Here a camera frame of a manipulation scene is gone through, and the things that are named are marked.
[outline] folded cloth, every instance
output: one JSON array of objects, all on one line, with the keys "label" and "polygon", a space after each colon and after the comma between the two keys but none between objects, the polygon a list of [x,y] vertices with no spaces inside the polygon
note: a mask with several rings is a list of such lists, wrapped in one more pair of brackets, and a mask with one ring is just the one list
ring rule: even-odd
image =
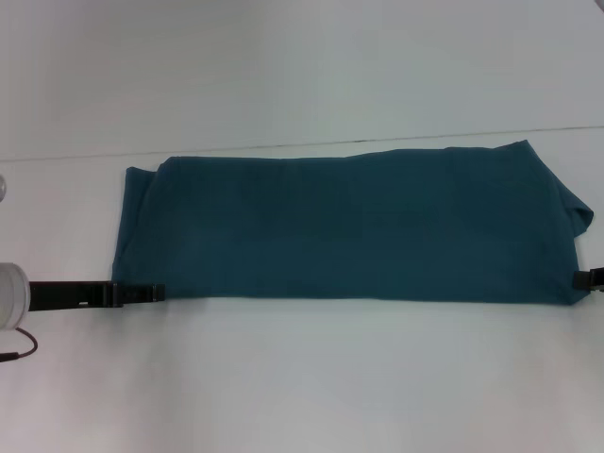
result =
[{"label": "folded cloth", "polygon": [[168,297],[573,304],[593,212],[528,142],[129,168],[113,279]]}]

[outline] white cylinder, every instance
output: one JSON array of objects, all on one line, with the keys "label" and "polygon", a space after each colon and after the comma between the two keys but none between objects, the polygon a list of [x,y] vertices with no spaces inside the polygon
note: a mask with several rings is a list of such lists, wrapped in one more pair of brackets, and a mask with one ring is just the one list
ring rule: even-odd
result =
[{"label": "white cylinder", "polygon": [[29,311],[29,281],[23,269],[0,263],[0,330],[18,327]]},{"label": "white cylinder", "polygon": [[4,180],[4,177],[0,175],[0,201],[4,200],[4,197],[7,194],[7,182]]}]

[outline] white table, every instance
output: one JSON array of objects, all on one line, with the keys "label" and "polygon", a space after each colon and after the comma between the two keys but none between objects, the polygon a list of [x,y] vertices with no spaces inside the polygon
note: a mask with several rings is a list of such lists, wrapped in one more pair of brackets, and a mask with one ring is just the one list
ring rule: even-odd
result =
[{"label": "white table", "polygon": [[[525,138],[596,212],[579,258],[585,269],[604,265],[604,130],[213,154],[345,156]],[[126,167],[167,157],[0,164],[2,259],[32,279],[108,278]],[[2,449],[601,451],[601,299],[573,308],[201,299],[31,313],[25,327],[40,350],[0,366]],[[0,344],[27,347],[14,332]]]}]

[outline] black wire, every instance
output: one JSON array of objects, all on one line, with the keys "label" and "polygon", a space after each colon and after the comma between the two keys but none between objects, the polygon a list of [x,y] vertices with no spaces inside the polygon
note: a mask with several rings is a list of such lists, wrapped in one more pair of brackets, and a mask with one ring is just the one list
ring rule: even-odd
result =
[{"label": "black wire", "polygon": [[15,330],[23,333],[34,344],[34,347],[29,349],[27,352],[24,352],[23,354],[19,354],[19,359],[22,359],[23,357],[31,356],[34,352],[36,352],[38,350],[38,340],[36,340],[34,338],[34,336],[31,333],[29,333],[27,330],[23,330],[20,327],[15,328]]}]

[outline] black clamp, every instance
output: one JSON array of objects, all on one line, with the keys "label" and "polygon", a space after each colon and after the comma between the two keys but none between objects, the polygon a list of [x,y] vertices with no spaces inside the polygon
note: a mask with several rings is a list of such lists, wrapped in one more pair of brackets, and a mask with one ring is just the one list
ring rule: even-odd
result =
[{"label": "black clamp", "polygon": [[32,281],[29,311],[120,308],[166,299],[165,285],[122,285],[114,281]]},{"label": "black clamp", "polygon": [[573,288],[604,293],[604,267],[587,271],[577,271],[573,276]]}]

